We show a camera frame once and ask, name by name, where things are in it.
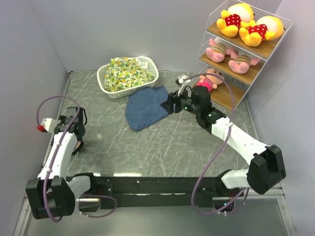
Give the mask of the pink pig plush striped shirt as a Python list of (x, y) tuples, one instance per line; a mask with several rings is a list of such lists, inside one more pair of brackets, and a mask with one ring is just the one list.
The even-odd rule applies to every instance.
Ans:
[(209, 39), (209, 47), (206, 48), (206, 56), (213, 62), (222, 62), (226, 55), (234, 52), (235, 46), (218, 38)]

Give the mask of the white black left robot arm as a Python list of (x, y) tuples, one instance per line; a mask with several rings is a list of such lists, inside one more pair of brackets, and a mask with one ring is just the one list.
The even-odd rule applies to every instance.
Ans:
[(83, 194), (91, 198), (98, 185), (93, 173), (76, 174), (70, 181), (66, 174), (71, 156), (83, 147), (87, 115), (84, 108), (69, 107), (58, 119), (44, 118), (41, 132), (53, 134), (53, 144), (44, 167), (35, 180), (29, 180), (26, 194), (35, 219), (69, 216), (75, 201)]

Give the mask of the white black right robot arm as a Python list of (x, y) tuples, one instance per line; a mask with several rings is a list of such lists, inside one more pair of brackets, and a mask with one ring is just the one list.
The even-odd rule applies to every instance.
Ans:
[(195, 115), (199, 126), (222, 139), (237, 151), (249, 165), (244, 170), (229, 170), (220, 176), (216, 192), (228, 195), (233, 188), (251, 188), (263, 195), (286, 178), (281, 149), (268, 146), (236, 126), (224, 113), (212, 106), (211, 94), (203, 86), (195, 86), (191, 92), (174, 92), (161, 106), (169, 113), (186, 110)]

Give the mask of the yellow bear plush polka dot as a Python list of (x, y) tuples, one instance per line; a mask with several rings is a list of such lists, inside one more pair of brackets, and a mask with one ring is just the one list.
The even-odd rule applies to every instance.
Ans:
[(219, 31), (227, 37), (235, 37), (240, 28), (253, 26), (254, 12), (249, 4), (238, 3), (221, 12), (216, 22)]

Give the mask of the black-haired doll pink skirt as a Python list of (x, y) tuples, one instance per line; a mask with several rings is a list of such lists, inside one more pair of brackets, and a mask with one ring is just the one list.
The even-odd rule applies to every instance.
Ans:
[(208, 68), (206, 73), (208, 73), (208, 75), (199, 77), (199, 81), (195, 84), (196, 86), (206, 87), (208, 92), (211, 92), (217, 89), (218, 85), (223, 83), (224, 76), (220, 71), (214, 68)]

